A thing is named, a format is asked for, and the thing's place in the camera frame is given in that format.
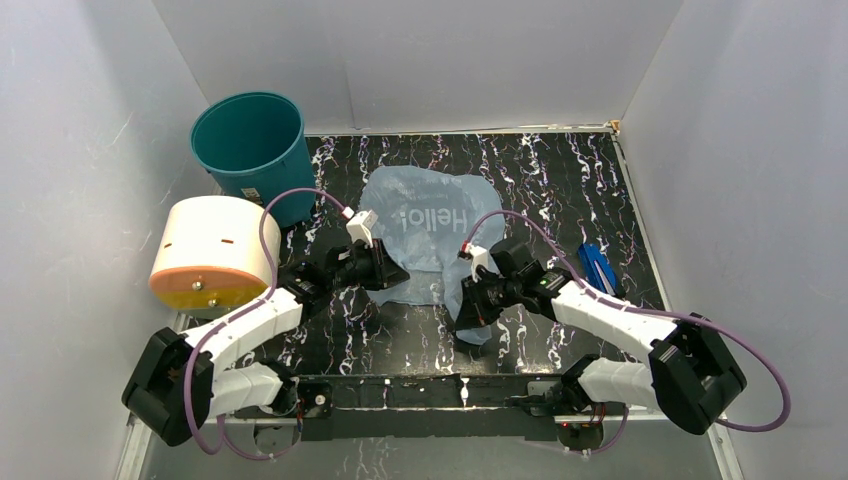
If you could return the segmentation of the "light blue plastic bag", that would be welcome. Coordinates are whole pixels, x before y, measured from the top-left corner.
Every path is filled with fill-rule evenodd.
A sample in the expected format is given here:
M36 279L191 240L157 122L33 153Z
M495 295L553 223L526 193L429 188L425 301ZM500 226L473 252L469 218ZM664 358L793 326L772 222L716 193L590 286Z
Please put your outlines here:
M378 215L372 233L410 275L395 287L370 292L369 298L379 305L442 305L458 321L461 281L471 275L470 263L458 252L474 224L502 208L493 185L477 175L384 166L369 176L359 208Z

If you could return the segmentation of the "blue stapler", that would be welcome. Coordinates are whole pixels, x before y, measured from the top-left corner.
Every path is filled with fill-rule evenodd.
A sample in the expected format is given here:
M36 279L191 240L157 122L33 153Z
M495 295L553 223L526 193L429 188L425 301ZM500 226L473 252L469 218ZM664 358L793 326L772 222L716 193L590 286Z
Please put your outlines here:
M591 286L615 298L625 297L625 290L618 275L597 245L583 243L578 247L577 253Z

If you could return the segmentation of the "cream orange round container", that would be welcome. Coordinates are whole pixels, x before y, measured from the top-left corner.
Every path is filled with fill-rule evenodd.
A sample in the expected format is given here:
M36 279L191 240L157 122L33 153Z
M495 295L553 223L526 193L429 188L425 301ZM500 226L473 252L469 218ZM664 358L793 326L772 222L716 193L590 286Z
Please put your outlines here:
M166 306L202 318L264 293L279 262L281 229L248 200L208 195L171 208L148 285Z

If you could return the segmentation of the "teal plastic trash bin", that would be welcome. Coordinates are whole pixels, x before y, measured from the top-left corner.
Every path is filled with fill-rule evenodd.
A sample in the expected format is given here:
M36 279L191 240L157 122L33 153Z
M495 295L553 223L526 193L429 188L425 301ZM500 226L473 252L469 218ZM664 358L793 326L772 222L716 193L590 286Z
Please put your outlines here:
M218 101L194 122L189 143L226 195L266 207L294 188L314 188L316 175L300 109L272 92Z

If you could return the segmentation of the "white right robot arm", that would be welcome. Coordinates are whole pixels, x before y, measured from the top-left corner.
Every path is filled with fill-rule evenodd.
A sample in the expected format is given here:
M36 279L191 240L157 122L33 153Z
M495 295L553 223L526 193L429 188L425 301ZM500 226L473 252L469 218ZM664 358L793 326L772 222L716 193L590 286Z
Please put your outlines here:
M746 388L747 379L719 334L664 314L635 313L629 304L580 281L568 270L546 268L527 247L504 239L492 249L466 243L469 262L454 322L464 342L515 305L558 324L591 333L633 356L613 361L587 354L543 393L512 405L533 414L587 414L605 403L661 411L682 430L700 435Z

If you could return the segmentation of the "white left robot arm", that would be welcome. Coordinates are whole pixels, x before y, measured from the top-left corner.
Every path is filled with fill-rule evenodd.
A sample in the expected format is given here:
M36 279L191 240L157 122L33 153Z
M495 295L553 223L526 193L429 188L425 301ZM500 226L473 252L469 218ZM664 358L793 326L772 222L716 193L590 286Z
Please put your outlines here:
M332 248L321 266L281 267L275 288L248 304L200 327L154 333L121 402L169 446L195 437L210 418L246 408L299 413L299 380L287 367L268 360L237 367L236 361L321 313L339 290L387 290L409 278L379 239Z

